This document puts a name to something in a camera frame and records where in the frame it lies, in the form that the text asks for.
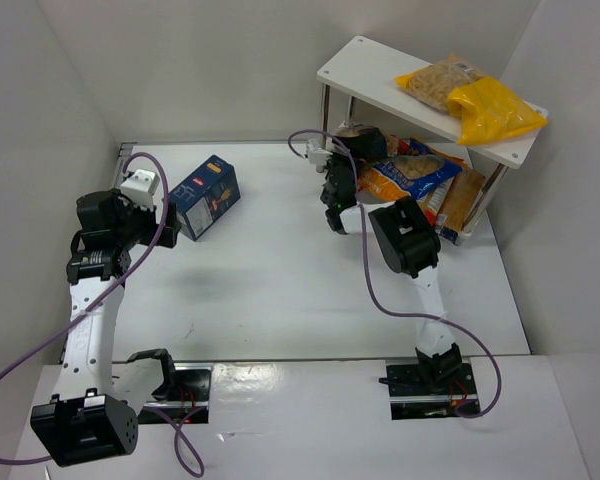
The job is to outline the tricolour fusilli pasta bag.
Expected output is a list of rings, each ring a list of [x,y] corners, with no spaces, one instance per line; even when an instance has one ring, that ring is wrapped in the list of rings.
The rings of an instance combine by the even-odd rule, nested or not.
[[[367,125],[344,126],[344,127],[340,127],[339,129],[337,129],[335,131],[334,135],[336,138],[338,138],[339,135],[354,136],[356,132],[363,132],[366,130],[379,130],[385,136],[385,139],[387,141],[387,151],[388,151],[387,158],[393,157],[398,153],[398,140],[391,134],[388,134],[388,133],[384,132],[383,130],[381,130],[377,127],[374,127],[374,126],[367,126]]]

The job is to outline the blue pasta box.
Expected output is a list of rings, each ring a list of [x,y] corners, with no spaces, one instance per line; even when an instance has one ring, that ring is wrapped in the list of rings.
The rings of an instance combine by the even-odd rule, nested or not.
[[[169,192],[182,231],[192,241],[199,240],[240,198],[234,166],[217,155]]]

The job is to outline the brown spaghetti pack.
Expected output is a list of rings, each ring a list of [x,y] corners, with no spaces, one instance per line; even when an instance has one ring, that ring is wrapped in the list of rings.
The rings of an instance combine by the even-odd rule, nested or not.
[[[471,168],[463,170],[451,183],[438,212],[435,231],[438,235],[459,246],[463,224],[481,191],[485,177]]]

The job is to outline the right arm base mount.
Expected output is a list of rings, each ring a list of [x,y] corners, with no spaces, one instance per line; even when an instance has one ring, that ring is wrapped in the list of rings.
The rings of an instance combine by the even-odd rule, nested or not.
[[[388,363],[378,383],[387,388],[393,421],[457,418],[457,408],[470,415],[480,411],[473,370],[468,362],[433,388],[425,384],[416,363]]]

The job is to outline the clear macaroni pasta bag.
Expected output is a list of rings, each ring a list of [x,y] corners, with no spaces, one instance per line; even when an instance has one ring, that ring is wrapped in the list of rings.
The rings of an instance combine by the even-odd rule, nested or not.
[[[455,54],[417,71],[398,76],[395,84],[427,106],[448,114],[447,99],[456,88],[474,83],[487,74]]]

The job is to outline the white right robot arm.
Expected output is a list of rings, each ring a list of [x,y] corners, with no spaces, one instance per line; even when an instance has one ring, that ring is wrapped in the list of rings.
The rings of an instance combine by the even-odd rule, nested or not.
[[[439,392],[462,365],[460,349],[444,319],[445,310],[438,285],[441,244],[417,202],[405,196],[393,202],[365,208],[358,201],[358,179],[362,164],[353,157],[353,147],[342,137],[331,135],[334,151],[326,161],[326,183],[321,201],[325,216],[338,234],[360,232],[363,242],[365,281],[371,282],[367,229],[371,228],[389,269],[409,276],[425,312],[408,313],[419,318],[416,358],[420,381],[431,392]]]

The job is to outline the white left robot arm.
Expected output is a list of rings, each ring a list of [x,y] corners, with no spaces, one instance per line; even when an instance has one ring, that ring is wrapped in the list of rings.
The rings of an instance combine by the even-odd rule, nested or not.
[[[112,188],[80,197],[81,225],[66,267],[73,327],[66,339],[59,378],[46,404],[32,409],[30,425],[60,467],[131,454],[138,416],[155,394],[174,384],[175,367],[165,349],[132,354],[113,376],[117,315],[138,245],[172,248],[179,225],[167,204],[166,225],[156,219],[154,188]]]

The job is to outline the orange red pasta bag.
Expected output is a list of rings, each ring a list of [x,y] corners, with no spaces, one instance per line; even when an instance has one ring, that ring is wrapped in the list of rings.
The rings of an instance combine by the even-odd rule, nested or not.
[[[413,153],[409,141],[394,136],[398,140],[398,153],[384,160],[363,161],[360,186],[383,202],[393,202],[409,196],[409,180],[406,170],[399,168],[399,157]]]

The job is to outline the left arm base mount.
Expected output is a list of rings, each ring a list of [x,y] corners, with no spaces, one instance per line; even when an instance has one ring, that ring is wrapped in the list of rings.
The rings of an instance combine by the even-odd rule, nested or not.
[[[176,362],[175,385],[166,393],[153,394],[139,414],[140,425],[165,424],[165,420],[148,407],[154,407],[179,423],[191,411],[186,424],[207,424],[212,383],[211,364]]]

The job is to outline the white two-tier shelf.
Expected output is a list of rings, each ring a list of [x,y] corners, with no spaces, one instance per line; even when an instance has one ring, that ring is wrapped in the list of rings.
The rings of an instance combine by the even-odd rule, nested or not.
[[[324,117],[337,90],[349,98],[347,121],[362,101],[496,162],[461,225],[441,229],[456,244],[472,235],[502,178],[523,164],[548,124],[546,109],[522,101],[459,56],[431,64],[364,36],[320,67],[317,79]]]

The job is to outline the blue macaroni pasta bag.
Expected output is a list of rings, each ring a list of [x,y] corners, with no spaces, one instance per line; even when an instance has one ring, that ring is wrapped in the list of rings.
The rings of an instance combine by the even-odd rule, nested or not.
[[[432,149],[418,140],[411,140],[409,144],[413,153],[399,157],[399,168],[406,170],[409,197],[415,200],[468,167],[463,159]]]

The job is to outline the red spaghetti pack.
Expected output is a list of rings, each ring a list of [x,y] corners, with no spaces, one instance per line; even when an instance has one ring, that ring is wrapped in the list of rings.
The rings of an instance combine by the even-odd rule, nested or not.
[[[453,182],[454,178],[445,180],[418,200],[418,205],[424,213],[430,226],[434,226],[436,224],[439,211]]]

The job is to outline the yellow pasta bag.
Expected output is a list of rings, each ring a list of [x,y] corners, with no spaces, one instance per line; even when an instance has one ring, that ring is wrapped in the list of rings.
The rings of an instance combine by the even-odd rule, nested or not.
[[[493,77],[452,90],[449,115],[460,120],[457,143],[486,145],[509,140],[548,125],[548,120]]]

